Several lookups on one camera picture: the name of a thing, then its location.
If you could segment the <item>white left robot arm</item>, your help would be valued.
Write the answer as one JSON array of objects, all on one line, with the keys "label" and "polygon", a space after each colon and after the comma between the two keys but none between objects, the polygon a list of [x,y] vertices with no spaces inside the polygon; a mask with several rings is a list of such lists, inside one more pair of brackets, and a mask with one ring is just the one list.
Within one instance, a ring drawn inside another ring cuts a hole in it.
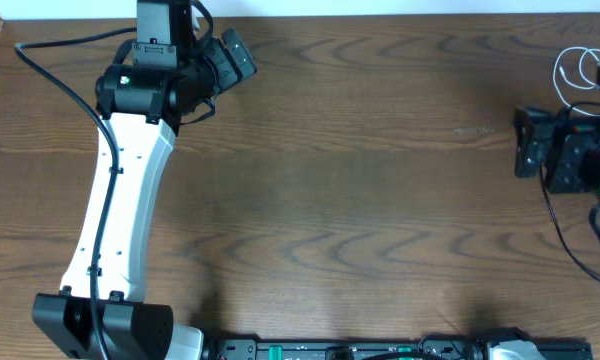
[{"label": "white left robot arm", "polygon": [[94,181],[78,245],[57,294],[38,294],[32,318],[73,359],[199,359],[203,333],[149,304],[146,263],[156,196],[179,130],[216,111],[216,98],[255,74],[234,30],[201,30],[198,1],[145,0],[137,24],[95,85]]}]

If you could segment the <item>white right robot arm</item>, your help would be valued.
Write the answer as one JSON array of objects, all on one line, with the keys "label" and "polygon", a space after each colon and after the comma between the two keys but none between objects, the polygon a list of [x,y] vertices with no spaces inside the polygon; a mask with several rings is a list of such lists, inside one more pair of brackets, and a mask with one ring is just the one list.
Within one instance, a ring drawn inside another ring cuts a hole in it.
[{"label": "white right robot arm", "polygon": [[[600,89],[600,63],[593,87]],[[512,121],[516,133],[514,175],[539,178],[564,251],[600,284],[600,275],[581,262],[567,245],[550,199],[552,194],[594,194],[598,202],[591,208],[588,221],[600,243],[600,114],[574,116],[580,105],[566,105],[555,113],[534,107],[515,109]]]}]

